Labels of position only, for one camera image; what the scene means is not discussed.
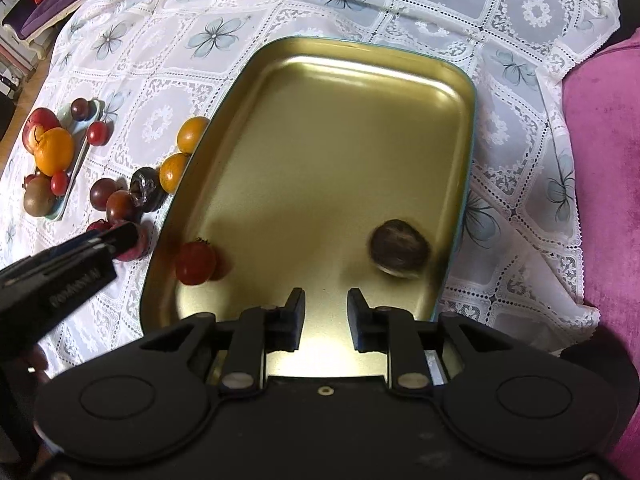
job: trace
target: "white lace tablecloth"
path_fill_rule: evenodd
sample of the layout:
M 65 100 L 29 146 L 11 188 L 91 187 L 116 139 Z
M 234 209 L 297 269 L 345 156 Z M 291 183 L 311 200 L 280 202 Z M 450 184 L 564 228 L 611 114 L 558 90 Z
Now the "white lace tablecloth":
M 344 38 L 448 60 L 478 88 L 462 243 L 439 308 L 539 348 L 570 345 L 589 336 L 598 311 L 581 305 L 559 82 L 609 37 L 618 15 L 616 0 L 88 0 L 60 33 L 35 105 L 99 98 L 113 137 L 91 148 L 60 222 L 24 213 L 20 184 L 33 157 L 18 140 L 0 180 L 0 263 L 85 231 L 102 216 L 89 203 L 91 184 L 158 166 L 176 151 L 182 122 L 211 117 L 265 43 Z M 168 205 L 145 221 L 159 230 Z M 116 263 L 118 279 L 44 339 L 51 373 L 142 335 L 148 261 Z

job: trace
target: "pink fabric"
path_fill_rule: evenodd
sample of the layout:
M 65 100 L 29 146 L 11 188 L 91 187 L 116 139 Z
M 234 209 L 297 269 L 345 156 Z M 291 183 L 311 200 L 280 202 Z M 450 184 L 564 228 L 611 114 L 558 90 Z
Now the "pink fabric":
M 640 369 L 640 29 L 576 68 L 563 107 L 575 159 L 585 300 Z M 640 480 L 640 410 L 609 457 Z

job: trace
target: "tray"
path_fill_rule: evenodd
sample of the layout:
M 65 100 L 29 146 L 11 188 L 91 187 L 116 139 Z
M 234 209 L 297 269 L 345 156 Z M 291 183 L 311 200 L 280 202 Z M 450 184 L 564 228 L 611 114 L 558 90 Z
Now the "tray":
M 60 125 L 74 138 L 76 149 L 74 153 L 74 160 L 70 166 L 71 173 L 69 174 L 69 185 L 66 188 L 66 193 L 63 196 L 59 196 L 56 198 L 51 211 L 44 217 L 47 220 L 60 220 L 62 218 L 62 215 L 65 213 L 66 203 L 69 201 L 69 196 L 71 195 L 71 189 L 74 186 L 74 182 L 76 181 L 76 176 L 78 175 L 78 171 L 80 170 L 80 167 L 84 162 L 86 152 L 89 151 L 90 144 L 89 141 L 86 140 L 86 136 L 84 135 L 84 133 L 91 123 L 99 120 L 102 116 L 103 106 L 101 101 L 98 101 L 98 99 L 91 99 L 89 101 L 89 106 L 92 107 L 94 113 L 85 121 L 75 121 L 71 118 L 70 105 L 67 105 L 64 109 L 60 110 L 56 114 L 58 120 L 60 121 Z
M 353 350 L 349 288 L 371 305 L 429 319 L 466 199 L 476 92 L 442 60 L 370 44 L 285 38 L 238 76 L 184 173 L 151 258 L 140 302 L 145 332 L 196 312 L 236 319 L 306 291 L 300 350 L 275 352 L 267 372 L 383 374 L 382 354 Z M 422 277 L 386 275 L 367 241 L 408 221 L 431 245 Z M 180 244 L 206 238 L 226 276 L 175 279 Z

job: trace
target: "screw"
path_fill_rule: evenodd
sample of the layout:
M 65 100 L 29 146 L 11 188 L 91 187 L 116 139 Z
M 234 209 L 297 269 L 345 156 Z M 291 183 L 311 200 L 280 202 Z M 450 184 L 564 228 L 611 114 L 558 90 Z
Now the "screw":
M 335 390 L 331 386 L 320 386 L 318 388 L 318 394 L 322 395 L 323 397 L 333 395 L 334 391 Z
M 254 378 L 245 372 L 231 372 L 222 378 L 222 384 L 230 390 L 244 390 L 254 384 Z
M 424 388 L 427 384 L 429 384 L 429 378 L 418 372 L 409 372 L 398 377 L 398 385 L 408 390 L 418 390 Z

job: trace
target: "orange fruit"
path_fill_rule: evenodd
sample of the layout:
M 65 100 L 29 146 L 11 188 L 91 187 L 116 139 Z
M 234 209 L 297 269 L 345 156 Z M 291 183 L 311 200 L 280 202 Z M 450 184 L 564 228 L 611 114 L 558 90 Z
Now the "orange fruit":
M 74 160 L 74 140 L 64 128 L 47 130 L 36 142 L 36 148 L 33 150 L 36 166 L 47 176 L 66 171 Z
M 206 117 L 192 117 L 184 121 L 178 132 L 178 149 L 191 155 L 196 150 L 198 141 L 207 126 L 209 126 L 209 120 Z
M 175 155 L 167 157 L 167 159 L 160 166 L 160 186 L 167 193 L 175 193 L 175 188 L 178 187 L 180 178 L 184 173 L 184 168 L 189 161 L 189 155 L 185 153 L 175 153 Z

